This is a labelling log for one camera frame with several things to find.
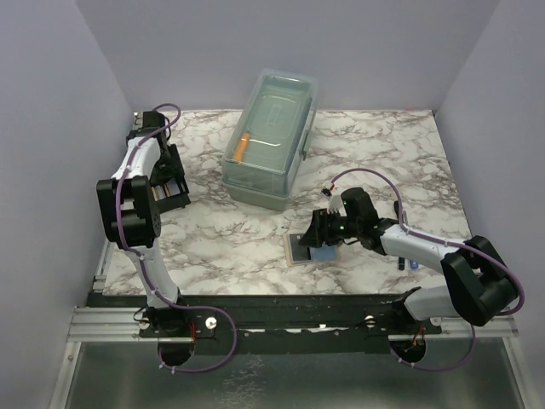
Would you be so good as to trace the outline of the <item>black card box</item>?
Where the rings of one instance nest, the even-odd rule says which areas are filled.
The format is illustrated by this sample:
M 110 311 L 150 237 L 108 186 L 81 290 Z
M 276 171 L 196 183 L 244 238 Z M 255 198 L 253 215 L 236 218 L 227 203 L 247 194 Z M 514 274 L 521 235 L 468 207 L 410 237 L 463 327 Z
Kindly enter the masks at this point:
M 152 169 L 152 194 L 161 214 L 191 203 L 185 171 L 177 146 L 170 144 Z

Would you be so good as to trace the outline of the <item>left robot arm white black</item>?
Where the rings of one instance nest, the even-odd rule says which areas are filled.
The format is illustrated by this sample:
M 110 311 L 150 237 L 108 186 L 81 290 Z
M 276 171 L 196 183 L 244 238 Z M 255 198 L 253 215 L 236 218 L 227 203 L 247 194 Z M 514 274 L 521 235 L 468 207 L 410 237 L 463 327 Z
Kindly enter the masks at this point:
M 127 137 L 127 152 L 118 169 L 100 180 L 96 193 L 106 238 L 134 264 L 144 285 L 146 305 L 164 310 L 160 327 L 178 337 L 188 328 L 187 313 L 176 307 L 181 294 L 161 255 L 161 216 L 152 193 L 152 171 L 166 153 L 171 122 L 158 110 L 141 114 L 141 126 Z

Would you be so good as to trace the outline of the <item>black VIP credit card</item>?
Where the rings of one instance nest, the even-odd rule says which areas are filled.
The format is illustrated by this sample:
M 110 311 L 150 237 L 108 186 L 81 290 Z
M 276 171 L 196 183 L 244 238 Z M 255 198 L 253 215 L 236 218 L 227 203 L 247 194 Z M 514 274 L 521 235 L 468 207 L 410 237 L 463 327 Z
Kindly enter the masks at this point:
M 301 236 L 298 233 L 294 233 L 289 236 L 291 260 L 293 263 L 303 263 L 312 260 L 310 248 L 308 246 L 301 245 L 300 239 Z

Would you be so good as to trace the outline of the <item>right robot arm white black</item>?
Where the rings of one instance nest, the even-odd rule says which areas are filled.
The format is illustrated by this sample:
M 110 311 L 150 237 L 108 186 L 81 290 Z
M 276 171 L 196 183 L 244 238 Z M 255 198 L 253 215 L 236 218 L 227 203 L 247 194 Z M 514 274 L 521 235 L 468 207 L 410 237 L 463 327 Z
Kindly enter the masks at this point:
M 366 250 L 411 259 L 443 274 L 444 285 L 415 288 L 397 299 L 391 315 L 397 331 L 412 333 L 431 318 L 462 318 L 483 326 L 519 297 L 519 289 L 488 239 L 441 239 L 403 228 L 392 218 L 380 217 L 361 187 L 330 200 L 344 210 L 314 210 L 299 240 L 301 246 L 319 248 L 354 239 Z

